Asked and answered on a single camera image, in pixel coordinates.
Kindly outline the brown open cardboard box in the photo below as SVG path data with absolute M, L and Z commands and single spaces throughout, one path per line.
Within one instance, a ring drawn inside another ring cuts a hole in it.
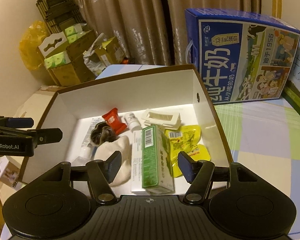
M 21 165 L 19 180 L 30 183 L 61 161 L 73 161 L 93 118 L 117 108 L 120 115 L 141 117 L 147 109 L 178 112 L 184 125 L 199 125 L 201 142 L 216 166 L 232 161 L 216 110 L 196 69 L 191 65 L 159 67 L 113 75 L 61 89 L 38 91 L 19 109 L 35 128 L 60 128 L 59 143 L 40 145 Z

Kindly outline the checked tablecloth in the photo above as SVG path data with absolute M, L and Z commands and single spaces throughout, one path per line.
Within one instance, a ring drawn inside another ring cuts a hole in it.
M 234 161 L 290 196 L 300 239 L 300 115 L 284 99 L 216 106 Z

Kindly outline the white pill bottle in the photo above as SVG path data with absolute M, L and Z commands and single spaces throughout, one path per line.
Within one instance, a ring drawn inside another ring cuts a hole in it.
M 123 118 L 130 131 L 134 132 L 142 130 L 141 124 L 134 113 L 126 113 Z

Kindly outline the red snack packet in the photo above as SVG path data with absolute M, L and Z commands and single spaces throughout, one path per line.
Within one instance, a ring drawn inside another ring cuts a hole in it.
M 121 134 L 127 128 L 127 125 L 119 118 L 117 108 L 111 109 L 108 113 L 102 115 L 102 118 L 104 118 L 116 135 Z

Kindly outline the small open cardboard box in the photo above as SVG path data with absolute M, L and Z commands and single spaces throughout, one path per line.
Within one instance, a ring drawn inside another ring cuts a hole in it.
M 112 64 L 120 64 L 125 58 L 125 54 L 116 36 L 97 46 L 95 53 L 106 67 Z

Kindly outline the dark scrunchie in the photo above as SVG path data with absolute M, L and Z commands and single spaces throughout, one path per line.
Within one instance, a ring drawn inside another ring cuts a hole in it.
M 90 134 L 90 142 L 96 147 L 105 142 L 114 142 L 116 139 L 114 130 L 105 121 L 97 123 Z

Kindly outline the yellow plastic bag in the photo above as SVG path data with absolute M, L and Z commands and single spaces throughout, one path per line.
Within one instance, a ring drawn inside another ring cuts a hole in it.
M 37 70 L 43 64 L 43 59 L 38 47 L 50 35 L 46 24 L 34 21 L 23 33 L 19 42 L 19 54 L 28 70 Z

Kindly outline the beige curtain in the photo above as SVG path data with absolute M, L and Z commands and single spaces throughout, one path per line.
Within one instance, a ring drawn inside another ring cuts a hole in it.
M 106 37 L 117 37 L 136 63 L 185 63 L 187 8 L 261 11 L 261 0 L 75 0 L 87 23 Z

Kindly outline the small photo card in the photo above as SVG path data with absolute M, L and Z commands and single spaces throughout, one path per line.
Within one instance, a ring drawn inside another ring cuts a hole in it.
M 0 164 L 0 182 L 12 187 L 16 182 L 20 173 L 20 165 L 15 165 L 12 162 Z

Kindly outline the black folded cart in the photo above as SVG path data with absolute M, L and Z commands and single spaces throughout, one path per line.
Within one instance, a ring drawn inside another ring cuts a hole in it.
M 60 33 L 77 23 L 85 23 L 74 0 L 38 0 L 36 6 L 51 34 Z

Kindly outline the white plastic holder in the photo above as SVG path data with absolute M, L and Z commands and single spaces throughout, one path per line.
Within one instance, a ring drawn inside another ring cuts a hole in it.
M 179 113 L 168 113 L 146 109 L 142 116 L 145 126 L 158 125 L 165 129 L 177 130 L 181 126 Z

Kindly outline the brown cardboard tissue box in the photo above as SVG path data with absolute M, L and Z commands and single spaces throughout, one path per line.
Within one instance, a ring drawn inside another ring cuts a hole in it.
M 95 79 L 95 74 L 85 65 L 83 53 L 96 40 L 90 30 L 74 38 L 61 32 L 46 37 L 38 46 L 44 66 L 58 86 L 69 87 Z

